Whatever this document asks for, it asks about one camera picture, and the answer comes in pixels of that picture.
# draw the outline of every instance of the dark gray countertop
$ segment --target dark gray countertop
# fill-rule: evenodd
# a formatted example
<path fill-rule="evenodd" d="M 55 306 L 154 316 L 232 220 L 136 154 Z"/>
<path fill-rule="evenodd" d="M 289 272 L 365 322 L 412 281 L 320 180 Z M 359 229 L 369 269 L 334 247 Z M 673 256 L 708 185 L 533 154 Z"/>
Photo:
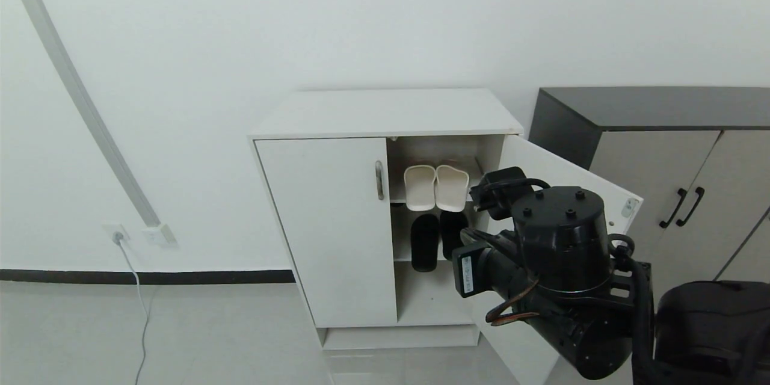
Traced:
<path fill-rule="evenodd" d="M 608 131 L 770 129 L 767 87 L 543 87 Z"/>

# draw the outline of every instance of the white slipper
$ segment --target white slipper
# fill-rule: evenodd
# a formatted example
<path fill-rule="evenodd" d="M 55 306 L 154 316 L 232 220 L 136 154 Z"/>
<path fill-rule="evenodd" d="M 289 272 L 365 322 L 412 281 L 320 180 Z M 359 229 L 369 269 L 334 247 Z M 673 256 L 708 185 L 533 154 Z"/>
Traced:
<path fill-rule="evenodd" d="M 468 173 L 451 165 L 436 168 L 436 205 L 449 212 L 462 212 L 468 194 Z"/>
<path fill-rule="evenodd" d="M 412 165 L 404 170 L 404 191 L 409 210 L 423 212 L 434 209 L 436 206 L 435 181 L 436 169 L 431 165 Z"/>

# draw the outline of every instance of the black slipper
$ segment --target black slipper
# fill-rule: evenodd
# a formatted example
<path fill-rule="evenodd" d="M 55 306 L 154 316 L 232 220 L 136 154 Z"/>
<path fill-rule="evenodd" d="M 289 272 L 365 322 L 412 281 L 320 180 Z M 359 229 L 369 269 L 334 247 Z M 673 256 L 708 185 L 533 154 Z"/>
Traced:
<path fill-rule="evenodd" d="M 460 230 L 468 226 L 468 218 L 462 212 L 441 212 L 441 242 L 443 243 L 443 257 L 452 259 L 452 251 L 463 246 L 460 240 Z"/>
<path fill-rule="evenodd" d="M 412 223 L 412 268 L 429 273 L 436 268 L 438 256 L 438 218 L 433 214 L 420 215 Z"/>

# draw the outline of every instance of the white wall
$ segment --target white wall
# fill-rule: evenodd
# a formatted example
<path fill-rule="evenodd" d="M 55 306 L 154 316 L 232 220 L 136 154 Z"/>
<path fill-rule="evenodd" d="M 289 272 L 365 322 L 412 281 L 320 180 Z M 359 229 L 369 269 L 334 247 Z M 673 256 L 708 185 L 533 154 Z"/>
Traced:
<path fill-rule="evenodd" d="M 44 1 L 179 240 L 134 242 L 148 270 L 288 267 L 244 137 L 289 91 L 485 86 L 528 126 L 539 86 L 770 86 L 767 0 Z M 139 239 L 141 223 L 14 2 L 2 39 L 25 42 L 3 47 L 0 265 L 122 270 L 98 225 L 123 221 Z M 57 147 L 26 148 L 41 142 Z M 45 163 L 75 151 L 76 164 Z M 41 179 L 48 200 L 27 193 Z"/>

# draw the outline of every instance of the black cabinet handle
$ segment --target black cabinet handle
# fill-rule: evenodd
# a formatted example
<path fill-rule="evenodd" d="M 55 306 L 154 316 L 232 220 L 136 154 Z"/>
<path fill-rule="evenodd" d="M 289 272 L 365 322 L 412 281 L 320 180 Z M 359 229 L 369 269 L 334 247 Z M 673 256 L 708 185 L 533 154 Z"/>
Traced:
<path fill-rule="evenodd" d="M 703 199 L 703 195 L 706 193 L 706 190 L 704 190 L 701 187 L 698 187 L 695 189 L 695 193 L 698 195 L 698 198 L 695 199 L 695 204 L 692 205 L 692 209 L 690 209 L 690 213 L 688 213 L 687 216 L 685 216 L 684 220 L 676 220 L 677 226 L 684 227 L 685 224 L 687 224 L 687 221 L 690 221 L 690 217 L 692 216 L 692 213 L 695 212 L 695 208 L 701 204 L 701 199 Z"/>
<path fill-rule="evenodd" d="M 687 197 L 687 190 L 684 188 L 679 188 L 679 191 L 676 191 L 677 194 L 679 194 L 679 203 L 676 204 L 676 208 L 674 208 L 674 212 L 671 213 L 671 217 L 668 218 L 668 221 L 661 221 L 658 226 L 661 226 L 662 228 L 666 228 L 671 225 L 671 222 L 674 221 L 674 216 L 676 216 L 676 213 L 679 212 L 679 208 L 682 207 L 682 203 L 685 202 L 685 197 Z"/>

